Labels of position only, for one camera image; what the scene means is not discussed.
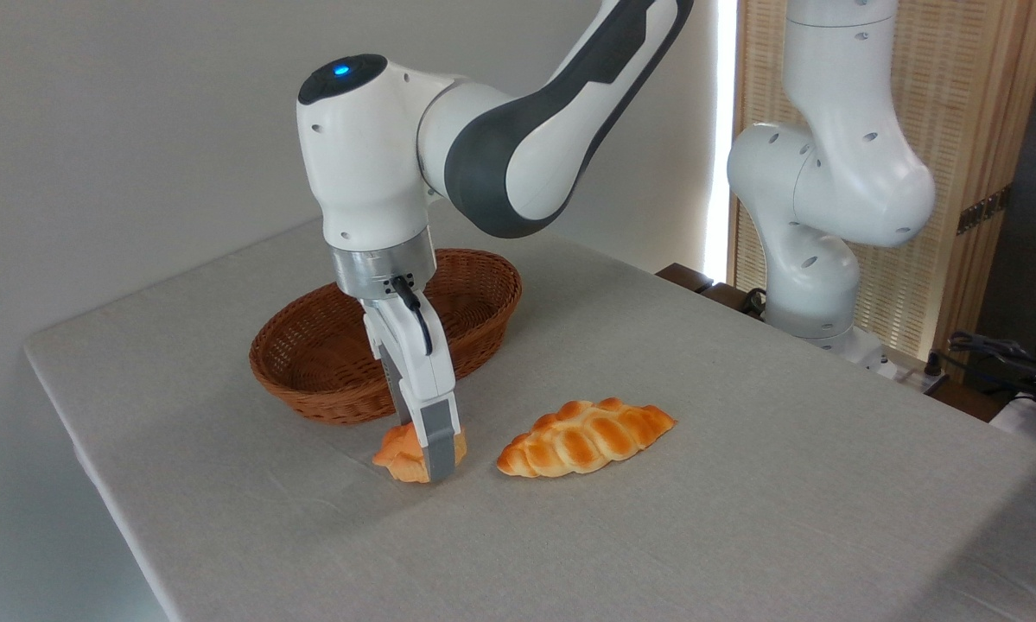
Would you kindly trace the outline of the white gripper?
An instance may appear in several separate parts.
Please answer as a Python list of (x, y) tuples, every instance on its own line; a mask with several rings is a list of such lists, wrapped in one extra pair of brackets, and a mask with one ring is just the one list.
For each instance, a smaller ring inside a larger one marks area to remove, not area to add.
[(461, 428), (452, 394), (454, 366), (437, 311), (422, 291), (414, 294), (416, 311), (400, 298), (363, 300), (364, 323), (375, 358), (382, 358), (380, 347), (388, 354), (383, 367), (399, 424), (410, 422), (429, 481), (438, 483), (457, 468)]

